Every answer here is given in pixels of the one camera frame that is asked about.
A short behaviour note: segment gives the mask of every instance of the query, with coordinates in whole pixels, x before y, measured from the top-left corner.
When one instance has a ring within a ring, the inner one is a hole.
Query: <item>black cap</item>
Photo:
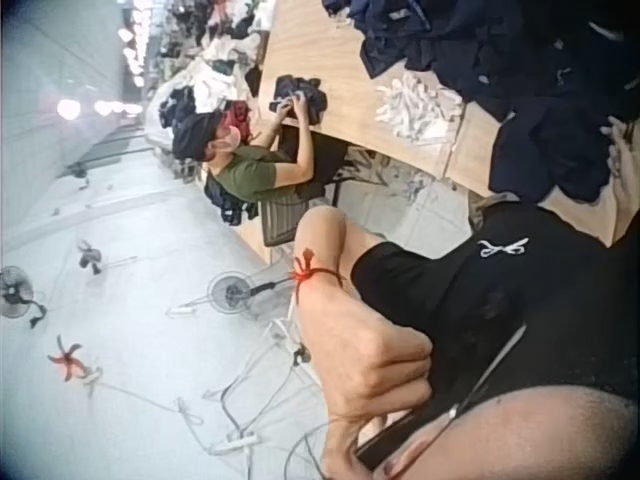
[[[178,160],[192,158],[197,162],[204,161],[204,149],[213,140],[222,112],[196,113],[187,118],[176,129],[171,150]]]

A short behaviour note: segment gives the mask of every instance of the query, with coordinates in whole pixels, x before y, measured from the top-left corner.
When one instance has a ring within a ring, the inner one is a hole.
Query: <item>white tiled floor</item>
[[[430,258],[441,257],[468,238],[466,190],[453,190],[447,183],[393,159],[378,171],[388,186],[343,185],[338,206],[353,220]],[[361,173],[363,178],[372,178],[370,171]]]
[[[25,228],[32,234],[22,232],[16,238],[24,243],[5,252],[4,263],[20,265],[29,273],[36,298],[47,303],[50,312],[33,331],[22,319],[2,323],[3,452],[30,478],[245,478],[241,451],[211,457],[198,448],[180,415],[129,396],[99,390],[88,400],[79,381],[62,382],[61,372],[46,359],[56,353],[55,338],[61,334],[67,345],[84,345],[80,358],[104,367],[105,382],[167,406],[183,397],[190,413],[205,421],[194,430],[206,446],[224,442],[233,427],[219,402],[203,400],[202,394],[228,383],[256,345],[266,353],[228,398],[235,417],[244,423],[255,416],[287,375],[290,354],[278,346],[269,348],[273,342],[260,339],[260,334],[268,319],[285,315],[290,287],[256,297],[241,316],[222,316],[206,304],[193,316],[165,315],[169,307],[204,295],[211,279],[222,272],[249,274],[259,284],[282,278],[289,268],[287,259],[263,270],[220,223],[199,189],[172,190],[171,180],[148,158],[120,168],[128,167],[150,188],[139,184],[136,191],[118,167],[95,172],[98,178],[90,191],[80,192],[69,179],[62,179],[31,212]],[[464,191],[453,191],[393,160],[361,173],[371,180],[381,178],[386,185],[348,182],[339,206],[368,230],[432,258],[469,235]],[[113,190],[105,185],[113,185]],[[173,193],[157,201],[130,202],[132,196],[150,198],[151,187]],[[96,199],[124,206],[103,209],[104,213],[96,206],[91,211],[97,216],[86,219],[75,213]],[[64,208],[51,217],[56,205]],[[38,227],[45,222],[51,224],[47,229]],[[56,222],[64,228],[54,228]],[[78,267],[78,238],[101,248],[106,263],[134,258],[93,277]],[[22,412],[30,412],[28,422]],[[318,386],[294,370],[273,405],[252,426],[261,440],[252,449],[253,478],[283,478],[291,447],[325,421]],[[323,434],[321,428],[309,438],[316,456]],[[34,448],[40,444],[42,450]],[[56,455],[45,455],[45,444],[58,445]],[[69,469],[55,458],[79,460]],[[316,478],[313,472],[301,443],[291,457],[289,478]]]

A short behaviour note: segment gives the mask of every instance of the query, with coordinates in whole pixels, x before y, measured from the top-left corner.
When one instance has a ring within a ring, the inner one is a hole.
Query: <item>ceiling light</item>
[[[113,111],[113,107],[112,107],[111,103],[105,102],[104,100],[98,100],[93,105],[93,108],[94,108],[94,110],[96,112],[98,112],[103,117],[106,117],[107,115],[109,115]]]
[[[129,69],[131,70],[131,73],[133,73],[134,75],[140,75],[143,72],[142,67],[137,63],[133,65],[129,65]]]
[[[58,102],[58,115],[65,120],[75,120],[80,115],[80,102],[67,98]]]
[[[116,113],[122,113],[124,104],[122,102],[111,102],[111,109]]]
[[[133,6],[138,10],[146,10],[147,8],[151,8],[152,0],[133,0]]]
[[[133,48],[125,48],[122,50],[122,53],[124,53],[124,56],[127,57],[128,59],[132,59],[135,58],[136,56],[136,51]]]
[[[120,30],[118,30],[118,35],[124,43],[129,43],[131,40],[133,40],[133,33],[131,33],[126,28],[121,28]]]
[[[127,103],[124,106],[124,111],[131,115],[139,115],[142,113],[142,106],[136,105],[135,103]]]

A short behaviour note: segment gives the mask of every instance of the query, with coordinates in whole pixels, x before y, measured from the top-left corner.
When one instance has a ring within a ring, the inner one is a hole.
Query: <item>green t-shirt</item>
[[[242,145],[234,152],[233,160],[216,175],[216,180],[225,190],[245,202],[274,200],[296,191],[295,185],[274,188],[274,163],[290,162],[283,153],[255,145]]]

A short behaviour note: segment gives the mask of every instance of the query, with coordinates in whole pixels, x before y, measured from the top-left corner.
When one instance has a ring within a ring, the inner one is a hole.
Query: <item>white bow print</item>
[[[487,258],[498,252],[505,252],[509,255],[522,255],[525,252],[524,245],[526,245],[528,241],[528,238],[523,238],[522,240],[512,243],[511,245],[501,247],[499,245],[491,245],[486,240],[480,240],[478,242],[478,245],[483,245],[485,247],[480,250],[480,256],[482,258]]]

